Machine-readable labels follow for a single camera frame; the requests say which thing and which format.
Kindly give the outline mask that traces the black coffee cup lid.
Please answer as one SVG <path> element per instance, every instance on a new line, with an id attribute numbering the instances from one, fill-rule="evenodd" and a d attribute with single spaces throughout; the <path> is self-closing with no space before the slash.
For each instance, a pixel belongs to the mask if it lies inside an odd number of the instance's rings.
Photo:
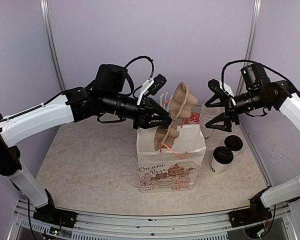
<path id="1" fill-rule="evenodd" d="M 239 151 L 243 148 L 243 141 L 237 135 L 229 135 L 224 139 L 224 145 L 233 151 Z"/>

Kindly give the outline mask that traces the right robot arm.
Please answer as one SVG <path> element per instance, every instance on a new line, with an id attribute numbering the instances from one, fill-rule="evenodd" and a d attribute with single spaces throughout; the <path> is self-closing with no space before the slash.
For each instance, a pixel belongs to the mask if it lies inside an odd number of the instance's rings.
<path id="1" fill-rule="evenodd" d="M 234 95 L 225 79 L 211 79 L 207 86 L 213 96 L 208 108 L 223 108 L 210 120 L 209 129 L 231 132 L 242 125 L 259 161 L 268 189 L 246 210 L 246 218 L 256 222 L 265 208 L 287 203 L 300 208 L 300 65 L 290 62 L 282 72 L 274 70 L 279 80 L 271 81 L 272 68 L 247 60 L 240 71 L 246 91 Z"/>

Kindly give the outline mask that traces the white paper cup GOOD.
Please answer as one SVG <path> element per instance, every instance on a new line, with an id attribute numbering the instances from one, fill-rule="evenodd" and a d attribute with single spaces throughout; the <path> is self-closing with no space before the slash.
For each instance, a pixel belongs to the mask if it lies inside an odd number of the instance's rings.
<path id="1" fill-rule="evenodd" d="M 238 154 L 238 153 L 241 152 L 241 150 L 231 150 L 231 151 L 232 151 L 232 153 L 233 153 L 234 155 L 236 155 L 236 154 Z"/>

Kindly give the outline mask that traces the single black cup lid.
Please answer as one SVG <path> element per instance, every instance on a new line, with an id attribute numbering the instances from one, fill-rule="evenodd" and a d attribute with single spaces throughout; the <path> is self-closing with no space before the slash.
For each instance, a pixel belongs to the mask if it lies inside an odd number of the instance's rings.
<path id="1" fill-rule="evenodd" d="M 218 146 L 213 151 L 214 159 L 223 165 L 228 165 L 234 160 L 233 152 L 226 146 Z"/>

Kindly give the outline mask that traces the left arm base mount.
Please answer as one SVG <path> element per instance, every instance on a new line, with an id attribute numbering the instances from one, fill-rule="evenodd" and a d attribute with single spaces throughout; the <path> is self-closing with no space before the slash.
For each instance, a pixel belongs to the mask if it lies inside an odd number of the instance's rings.
<path id="1" fill-rule="evenodd" d="M 73 229 L 78 214 L 74 211 L 56 208 L 51 194 L 46 188 L 44 190 L 47 195 L 47 204 L 36 207 L 33 218 L 59 227 Z"/>

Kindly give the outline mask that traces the white paper takeout bag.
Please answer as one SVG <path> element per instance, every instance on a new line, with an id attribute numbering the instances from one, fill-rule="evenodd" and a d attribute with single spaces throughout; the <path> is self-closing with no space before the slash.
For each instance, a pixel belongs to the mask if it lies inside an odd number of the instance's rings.
<path id="1" fill-rule="evenodd" d="M 199 124 L 186 124 L 191 111 L 170 126 L 139 129 L 136 137 L 142 193 L 184 191 L 193 187 L 206 143 Z"/>

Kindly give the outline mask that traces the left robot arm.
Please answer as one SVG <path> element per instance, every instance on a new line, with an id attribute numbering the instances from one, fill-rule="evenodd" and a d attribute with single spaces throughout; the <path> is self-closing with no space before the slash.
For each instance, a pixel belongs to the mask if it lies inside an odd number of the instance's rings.
<path id="1" fill-rule="evenodd" d="M 86 87 L 65 90 L 50 100 L 16 113 L 0 114 L 0 175 L 6 176 L 47 221 L 60 218 L 49 192 L 40 187 L 21 163 L 17 144 L 45 130 L 77 123 L 90 117 L 100 119 L 105 114 L 118 117 L 118 122 L 133 121 L 134 129 L 166 126 L 172 122 L 153 96 L 166 84 L 159 74 L 151 76 L 140 88 L 138 98 L 123 93 L 125 83 L 134 83 L 126 67 L 102 64 L 95 79 Z"/>

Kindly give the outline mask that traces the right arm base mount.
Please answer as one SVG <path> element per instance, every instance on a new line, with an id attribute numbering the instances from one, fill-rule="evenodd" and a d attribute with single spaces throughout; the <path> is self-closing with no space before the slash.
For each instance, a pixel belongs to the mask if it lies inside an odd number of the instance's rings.
<path id="1" fill-rule="evenodd" d="M 273 217 L 270 208 L 265 207 L 261 201 L 261 195 L 265 191 L 266 189 L 250 198 L 248 208 L 236 209 L 228 213 L 232 228 L 262 222 Z"/>

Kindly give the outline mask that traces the brown cardboard cup carrier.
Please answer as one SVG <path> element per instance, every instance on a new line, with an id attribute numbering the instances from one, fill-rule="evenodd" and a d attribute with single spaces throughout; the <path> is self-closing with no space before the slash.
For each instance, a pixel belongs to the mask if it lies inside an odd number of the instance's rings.
<path id="1" fill-rule="evenodd" d="M 154 150 L 160 148 L 171 148 L 180 133 L 177 130 L 177 120 L 190 117 L 192 108 L 198 103 L 198 99 L 189 90 L 185 82 L 179 83 L 176 87 L 169 106 L 169 117 L 172 119 L 170 125 L 160 126 L 154 135 Z"/>

